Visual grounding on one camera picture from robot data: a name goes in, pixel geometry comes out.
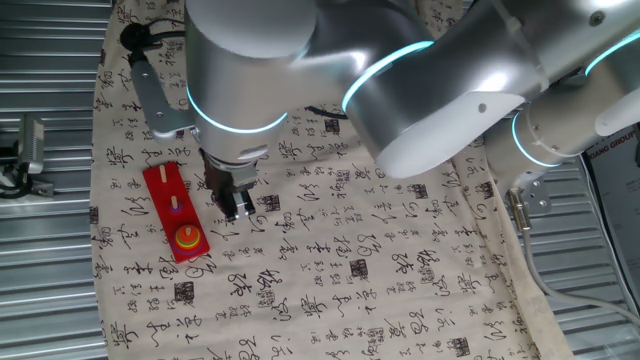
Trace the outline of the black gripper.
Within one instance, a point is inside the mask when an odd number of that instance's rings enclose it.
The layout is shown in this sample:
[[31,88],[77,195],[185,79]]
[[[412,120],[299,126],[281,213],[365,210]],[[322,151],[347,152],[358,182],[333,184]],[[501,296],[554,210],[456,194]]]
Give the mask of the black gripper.
[[212,190],[211,198],[227,221],[249,217],[255,206],[249,194],[257,180],[257,161],[229,163],[200,149],[204,162],[205,183]]

